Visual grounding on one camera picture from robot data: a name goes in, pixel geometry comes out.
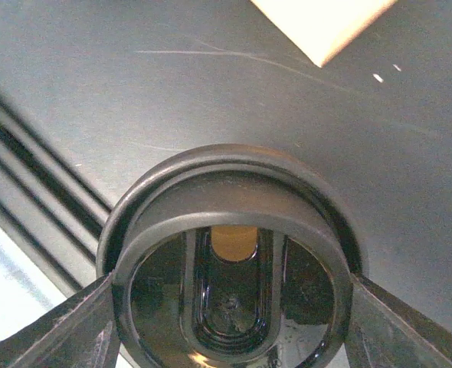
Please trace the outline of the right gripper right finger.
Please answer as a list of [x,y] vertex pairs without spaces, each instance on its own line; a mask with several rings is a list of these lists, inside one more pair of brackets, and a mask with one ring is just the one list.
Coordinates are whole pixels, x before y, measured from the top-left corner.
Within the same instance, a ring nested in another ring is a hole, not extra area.
[[452,333],[368,278],[352,274],[345,339],[351,367],[452,367]]

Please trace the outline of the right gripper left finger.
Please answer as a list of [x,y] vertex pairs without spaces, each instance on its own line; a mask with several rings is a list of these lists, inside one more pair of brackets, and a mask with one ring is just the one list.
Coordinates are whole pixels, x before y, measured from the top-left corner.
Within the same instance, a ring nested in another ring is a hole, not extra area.
[[120,350],[108,274],[0,341],[0,367],[115,367]]

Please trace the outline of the black plastic cup lid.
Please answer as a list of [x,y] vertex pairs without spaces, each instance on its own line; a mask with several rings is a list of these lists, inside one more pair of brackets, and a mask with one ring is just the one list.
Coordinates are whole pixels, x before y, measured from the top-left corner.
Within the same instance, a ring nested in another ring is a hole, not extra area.
[[365,268],[336,192],[272,149],[203,146],[149,170],[107,219],[98,275],[142,367],[324,367]]

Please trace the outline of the brown paper bag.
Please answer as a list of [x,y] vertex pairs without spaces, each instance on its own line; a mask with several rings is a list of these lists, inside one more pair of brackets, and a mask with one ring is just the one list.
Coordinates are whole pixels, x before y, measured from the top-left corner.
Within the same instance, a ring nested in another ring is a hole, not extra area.
[[253,0],[317,67],[323,67],[395,0]]

